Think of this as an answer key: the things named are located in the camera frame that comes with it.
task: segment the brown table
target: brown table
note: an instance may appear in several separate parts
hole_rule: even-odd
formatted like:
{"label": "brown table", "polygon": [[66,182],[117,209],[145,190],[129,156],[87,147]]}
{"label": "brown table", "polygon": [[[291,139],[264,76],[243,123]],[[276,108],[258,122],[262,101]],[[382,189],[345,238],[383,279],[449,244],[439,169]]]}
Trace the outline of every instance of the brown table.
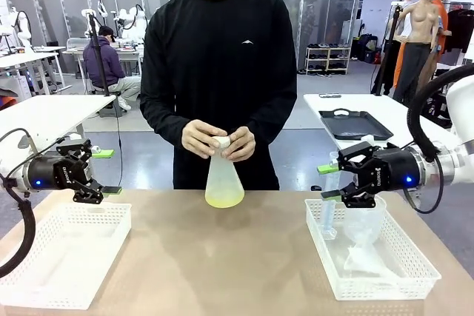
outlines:
{"label": "brown table", "polygon": [[[248,192],[214,209],[203,192],[126,190],[132,230],[87,312],[0,306],[0,315],[448,316],[474,315],[474,280],[401,197],[384,193],[392,216],[442,274],[425,301],[336,301],[305,222],[314,192]],[[35,208],[37,220],[71,191]],[[0,258],[22,223],[0,241]]]}

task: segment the man's left hand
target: man's left hand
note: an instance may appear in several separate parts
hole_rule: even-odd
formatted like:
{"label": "man's left hand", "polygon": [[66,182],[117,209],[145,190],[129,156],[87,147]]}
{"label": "man's left hand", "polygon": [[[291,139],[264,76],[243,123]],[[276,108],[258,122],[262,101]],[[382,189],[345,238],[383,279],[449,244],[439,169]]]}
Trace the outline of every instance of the man's left hand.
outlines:
{"label": "man's left hand", "polygon": [[248,127],[239,127],[229,138],[230,146],[222,153],[222,157],[229,161],[245,161],[255,152],[255,136]]}

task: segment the shoe rack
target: shoe rack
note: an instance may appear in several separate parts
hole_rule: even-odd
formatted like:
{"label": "shoe rack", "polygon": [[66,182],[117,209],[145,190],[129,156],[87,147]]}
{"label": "shoe rack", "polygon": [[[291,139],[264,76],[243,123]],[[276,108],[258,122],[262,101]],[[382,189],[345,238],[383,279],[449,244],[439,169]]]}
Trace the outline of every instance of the shoe rack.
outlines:
{"label": "shoe rack", "polygon": [[[310,58],[311,55],[316,55],[320,58]],[[337,58],[331,58],[331,55],[338,55]],[[320,47],[320,48],[306,48],[306,56],[304,61],[304,69],[306,74],[317,73],[317,72],[344,72],[347,74],[347,68],[349,67],[350,60],[350,47]],[[331,68],[334,63],[344,62],[343,67]],[[312,66],[320,66],[323,68],[311,69]]]}

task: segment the purple jacket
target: purple jacket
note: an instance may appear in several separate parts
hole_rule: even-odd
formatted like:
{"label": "purple jacket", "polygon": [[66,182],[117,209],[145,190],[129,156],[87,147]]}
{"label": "purple jacket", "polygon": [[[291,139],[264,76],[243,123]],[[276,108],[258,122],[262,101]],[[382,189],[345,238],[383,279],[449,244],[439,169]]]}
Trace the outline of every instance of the purple jacket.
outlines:
{"label": "purple jacket", "polygon": [[[104,71],[105,71],[105,80],[107,81],[107,86],[112,84],[117,84],[119,78],[125,77],[125,73],[121,68],[119,55],[117,52],[110,46],[109,41],[104,36],[98,36],[99,45],[101,47],[102,61],[104,62]],[[92,43],[89,43],[82,53],[84,58],[84,63],[86,64],[86,70],[89,73],[89,78],[92,81],[94,87],[102,88],[101,77],[99,75],[99,66],[96,59],[96,51],[92,46]]]}

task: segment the black clothing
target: black clothing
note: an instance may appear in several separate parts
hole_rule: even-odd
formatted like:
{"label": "black clothing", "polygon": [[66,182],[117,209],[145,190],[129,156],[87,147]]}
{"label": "black clothing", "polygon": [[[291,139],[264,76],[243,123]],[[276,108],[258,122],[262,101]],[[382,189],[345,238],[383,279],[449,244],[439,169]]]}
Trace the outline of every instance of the black clothing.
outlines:
{"label": "black clothing", "polygon": [[408,107],[416,94],[418,77],[431,52],[430,44],[407,42],[403,52],[400,78],[393,93],[393,100]]}
{"label": "black clothing", "polygon": [[228,134],[247,126],[256,150],[236,163],[245,189],[278,189],[268,145],[296,101],[296,58],[282,0],[170,0],[144,40],[141,111],[175,147],[175,189],[204,189],[210,160],[181,144],[199,119]]}
{"label": "black clothing", "polygon": [[398,53],[400,52],[400,46],[401,43],[395,40],[392,40],[392,46],[390,46],[390,51],[389,51],[389,46],[388,43],[385,43],[385,56],[384,60],[385,61],[385,70],[384,70],[384,78],[380,78],[380,68],[378,69],[377,76],[375,77],[375,83],[373,84],[372,90],[370,91],[371,94],[375,94],[377,91],[377,85],[378,83],[383,80],[384,84],[384,95],[389,95],[390,94],[390,89],[393,87],[393,76],[395,75],[395,68],[397,66],[397,59],[398,59]]}
{"label": "black clothing", "polygon": [[446,36],[445,50],[461,48],[462,53],[466,53],[474,29],[474,10],[453,10],[447,16],[448,30],[453,34]]}

